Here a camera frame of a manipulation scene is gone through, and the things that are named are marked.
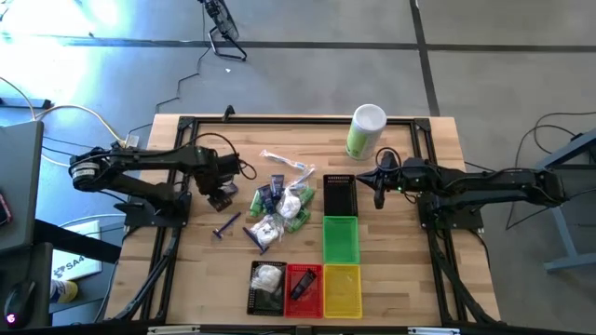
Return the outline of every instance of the concrete floor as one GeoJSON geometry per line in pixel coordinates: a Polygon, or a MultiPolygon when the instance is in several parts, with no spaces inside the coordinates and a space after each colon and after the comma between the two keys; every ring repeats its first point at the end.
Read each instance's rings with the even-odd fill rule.
{"type": "MultiPolygon", "coordinates": [[[[203,48],[63,47],[29,34],[58,34],[154,40],[201,40],[201,11],[195,0],[84,1],[17,0],[0,28],[19,35],[2,45],[0,74],[31,96],[77,103],[100,112],[116,131],[149,123],[158,102],[176,96],[177,82],[196,68],[203,48]]],[[[596,3],[590,0],[418,0],[426,40],[431,44],[594,46],[596,3]]],[[[408,0],[228,0],[242,41],[416,42],[408,0]]],[[[351,114],[371,102],[391,115],[430,115],[416,50],[253,48],[246,63],[212,53],[201,76],[184,81],[180,99],[161,113],[215,113],[233,104],[238,113],[351,114]]],[[[512,166],[518,143],[535,120],[552,112],[594,110],[594,54],[548,52],[430,51],[440,115],[454,116],[466,160],[489,168],[512,166]]],[[[0,93],[15,96],[8,87],[0,93]]],[[[27,121],[25,110],[0,110],[0,125],[27,121]]],[[[596,116],[552,117],[552,124],[582,132],[596,116]]],[[[87,145],[113,139],[92,117],[75,110],[46,118],[46,135],[87,145]]],[[[142,131],[146,141],[148,131],[142,131]]],[[[541,132],[554,150],[569,141],[555,129],[541,132]]],[[[47,145],[80,153],[84,148],[47,145]]],[[[66,157],[52,155],[62,161],[66,157]]],[[[527,141],[521,165],[544,154],[527,141]]],[[[594,200],[585,195],[587,204],[594,200]]],[[[101,194],[75,191],[62,167],[43,163],[37,218],[64,222],[115,212],[101,194]]],[[[569,220],[577,248],[596,251],[593,214],[569,220]]],[[[514,219],[535,207],[517,206],[514,219]]],[[[513,325],[593,332],[596,329],[596,266],[547,275],[544,261],[563,256],[562,242],[548,213],[504,232],[507,205],[482,210],[496,298],[502,319],[513,325]]],[[[86,307],[76,320],[89,321],[86,307]]]]}

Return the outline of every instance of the white cable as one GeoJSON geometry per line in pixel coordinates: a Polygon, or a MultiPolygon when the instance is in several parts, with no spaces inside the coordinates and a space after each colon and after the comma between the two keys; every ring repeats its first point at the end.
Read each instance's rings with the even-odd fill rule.
{"type": "MultiPolygon", "coordinates": [[[[14,88],[17,92],[19,92],[19,94],[27,101],[27,104],[29,105],[29,110],[31,111],[32,121],[37,121],[37,118],[41,119],[44,116],[46,116],[47,114],[49,114],[50,112],[55,111],[55,110],[60,109],[60,108],[66,108],[66,107],[68,107],[68,108],[78,108],[80,110],[83,110],[85,112],[88,112],[90,114],[93,114],[95,117],[97,117],[100,120],[100,122],[102,122],[102,124],[112,134],[112,136],[114,136],[114,138],[118,142],[120,142],[120,144],[126,145],[126,142],[118,137],[118,135],[114,132],[114,130],[110,127],[110,125],[108,125],[107,122],[105,122],[105,120],[103,120],[103,118],[97,112],[94,112],[94,111],[90,110],[87,107],[83,107],[83,106],[79,106],[79,105],[66,104],[66,105],[54,106],[54,107],[51,107],[51,108],[45,110],[44,112],[42,112],[40,114],[35,114],[34,107],[31,104],[31,102],[29,101],[29,98],[27,98],[27,96],[20,89],[18,89],[16,86],[14,86],[12,83],[10,83],[4,77],[0,76],[0,79],[2,79],[2,81],[4,81],[5,83],[9,84],[12,88],[14,88]]],[[[57,161],[55,161],[55,160],[53,160],[51,158],[48,158],[44,154],[41,154],[41,157],[44,158],[45,160],[47,160],[48,162],[53,163],[53,164],[56,164],[56,165],[61,166],[61,167],[68,168],[70,166],[68,164],[57,162],[57,161]]]]}
{"type": "Polygon", "coordinates": [[[62,223],[59,225],[59,227],[64,227],[67,226],[71,223],[76,223],[79,221],[85,221],[85,220],[92,220],[92,219],[100,219],[100,218],[112,218],[112,217],[125,217],[127,216],[126,214],[98,214],[98,215],[91,215],[91,216],[87,216],[85,218],[79,218],[79,219],[74,219],[74,220],[70,220],[68,222],[62,223]]]}

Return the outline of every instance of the white lid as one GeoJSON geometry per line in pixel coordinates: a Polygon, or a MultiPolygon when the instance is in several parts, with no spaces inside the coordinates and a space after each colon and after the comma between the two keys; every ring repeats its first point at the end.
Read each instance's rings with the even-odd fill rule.
{"type": "Polygon", "coordinates": [[[354,112],[354,120],[362,130],[378,131],[386,125],[387,116],[381,107],[364,104],[354,112]]]}

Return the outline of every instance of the wooden table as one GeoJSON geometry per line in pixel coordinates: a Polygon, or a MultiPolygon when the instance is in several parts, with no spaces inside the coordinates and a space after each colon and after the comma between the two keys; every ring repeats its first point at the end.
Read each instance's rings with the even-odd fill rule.
{"type": "MultiPolygon", "coordinates": [[[[148,149],[172,148],[178,118],[177,114],[156,115],[148,149]]],[[[464,169],[454,119],[431,117],[430,123],[439,164],[464,169]]],[[[346,155],[347,130],[348,126],[338,125],[200,126],[201,133],[220,133],[233,142],[240,157],[254,165],[259,176],[255,181],[236,177],[240,191],[234,204],[222,213],[215,212],[192,185],[191,219],[183,229],[178,252],[169,324],[431,326],[440,323],[427,236],[419,227],[415,206],[402,194],[391,193],[386,196],[385,208],[377,210],[373,190],[361,183],[358,183],[358,207],[364,317],[361,320],[289,319],[246,314],[252,261],[322,263],[323,175],[359,174],[374,167],[372,159],[355,161],[346,155]],[[260,157],[263,149],[315,164],[317,171],[308,180],[311,187],[316,188],[315,198],[308,207],[312,212],[310,221],[299,232],[285,234],[281,242],[272,244],[267,253],[259,256],[259,250],[242,232],[242,227],[248,228],[256,222],[248,216],[254,192],[270,182],[271,174],[285,174],[286,180],[298,176],[291,167],[260,157]],[[238,211],[243,215],[224,232],[223,240],[216,239],[211,231],[238,211]]],[[[227,144],[215,137],[201,138],[199,144],[216,149],[220,154],[231,152],[227,144]]],[[[387,145],[395,148],[404,160],[413,154],[410,131],[406,127],[387,126],[378,146],[387,145]]],[[[152,183],[166,178],[166,171],[142,173],[142,179],[152,183]]],[[[144,281],[155,235],[155,228],[142,228],[125,242],[106,316],[122,310],[144,281]]],[[[454,246],[463,282],[485,311],[498,319],[482,245],[470,232],[454,231],[454,246]]],[[[451,285],[445,287],[451,314],[455,315],[451,285]]],[[[160,292],[161,283],[158,283],[153,313],[160,292]]]]}

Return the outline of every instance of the green container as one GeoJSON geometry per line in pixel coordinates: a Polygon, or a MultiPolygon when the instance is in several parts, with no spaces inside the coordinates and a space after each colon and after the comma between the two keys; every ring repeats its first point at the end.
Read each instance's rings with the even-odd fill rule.
{"type": "Polygon", "coordinates": [[[325,264],[360,264],[357,217],[323,217],[325,264]]]}

